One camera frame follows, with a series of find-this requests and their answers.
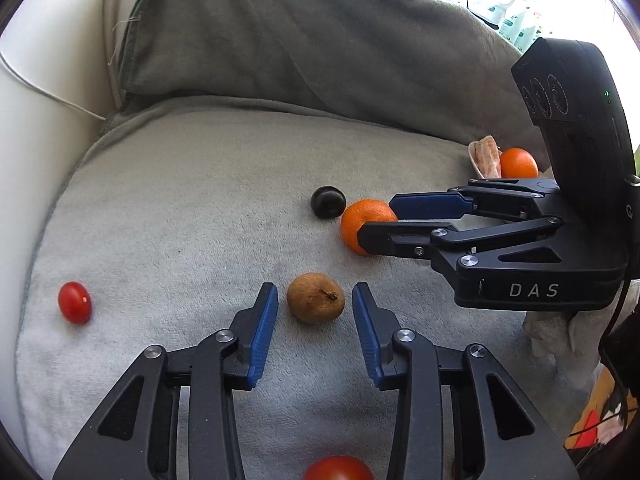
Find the white cable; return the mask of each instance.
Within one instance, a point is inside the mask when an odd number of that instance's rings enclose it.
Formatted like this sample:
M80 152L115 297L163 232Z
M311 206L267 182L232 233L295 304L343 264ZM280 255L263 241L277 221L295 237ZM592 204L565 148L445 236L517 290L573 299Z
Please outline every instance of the white cable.
M59 103L65 104L67 106L71 106L72 108L75 108L76 110L80 110L81 112L84 112L85 114L91 115L91 117L94 117L96 119L100 119L101 121L105 120L104 117L98 115L98 114L94 114L93 112L90 112L89 110L82 108L79 105L76 105L74 103L70 103L69 101L66 101L65 99L63 99L62 97L58 97L57 95L54 95L50 92L47 92L46 90L44 90L43 88L40 88L39 86L34 85L33 83L31 83L30 81L27 81L25 78L23 78L20 74L18 74L14 68L9 65L8 61L4 58L4 56L2 55L2 52L0 52L0 61L2 61L2 64L5 66L5 68L11 72L11 74L21 83L23 83L24 85L28 86L29 88L31 88L32 90L35 90L36 92L38 92L39 94L42 94L50 99L53 99L54 101L57 101Z
M131 23L131 22L139 22L139 21L140 21L140 18L129 18L128 20L120 20L115 25L113 25L113 28L111 29L111 34L113 34L115 32L115 30L118 27L118 25L121 25L123 23ZM113 54L111 54L111 58L110 58L109 62L107 63L107 66L110 67L113 64L113 60L115 59L116 54L120 50L120 46L121 45L122 45L122 42L120 42L118 45L116 45L113 48Z

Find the fruit stem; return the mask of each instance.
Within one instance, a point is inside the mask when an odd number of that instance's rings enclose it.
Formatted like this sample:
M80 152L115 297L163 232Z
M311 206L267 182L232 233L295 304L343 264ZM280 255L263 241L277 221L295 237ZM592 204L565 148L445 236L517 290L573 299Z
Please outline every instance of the fruit stem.
M324 290L324 288L320 289L320 292L322 292L326 297L328 297L331 301L335 301L338 299L338 295L335 292L332 292L330 290Z

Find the das logo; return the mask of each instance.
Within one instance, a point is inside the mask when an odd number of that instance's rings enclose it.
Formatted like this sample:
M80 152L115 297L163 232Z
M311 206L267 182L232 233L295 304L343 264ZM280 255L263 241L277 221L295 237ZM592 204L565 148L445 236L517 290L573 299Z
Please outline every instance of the das logo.
M526 292L527 290L522 290L522 285L520 283L511 283L511 290L509 292L509 296L511 296L512 298L518 298L519 296L521 296L522 294L525 294ZM540 287L538 286L538 284L534 283L533 286L531 287L531 290L528 292L528 294L525 294L523 298L524 297L539 298L540 294L543 294L548 298L553 298L557 293L558 293L557 283L552 283L546 288L546 290L542 290L542 291L540 291Z

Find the camera lens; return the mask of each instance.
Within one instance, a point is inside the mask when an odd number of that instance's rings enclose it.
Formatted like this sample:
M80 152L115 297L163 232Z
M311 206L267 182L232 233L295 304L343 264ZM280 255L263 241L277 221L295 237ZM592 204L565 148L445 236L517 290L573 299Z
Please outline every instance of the camera lens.
M553 74L549 74L546 78L546 82L551 90L551 99L556 105L556 108L558 108L562 115L566 115L569 111L569 101L566 99L566 94L564 93L562 85Z
M545 117L551 117L551 103L549 97L546 95L545 88L540 84L540 81L534 79L531 82L531 89L533 90L533 97L540 108L540 111Z
M536 113L536 102L533 100L529 89L527 89L526 86L523 86L522 88L520 88L520 93L522 94L522 98L524 99L524 104L526 104L527 108L529 109L529 113Z

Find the grey cushion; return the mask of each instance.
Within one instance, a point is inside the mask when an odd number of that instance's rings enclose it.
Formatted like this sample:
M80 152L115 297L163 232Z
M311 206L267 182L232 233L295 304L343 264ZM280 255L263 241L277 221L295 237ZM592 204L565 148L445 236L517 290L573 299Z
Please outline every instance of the grey cushion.
M487 134L548 167L511 78L519 52L448 0L139 0L120 85L332 112L468 144Z

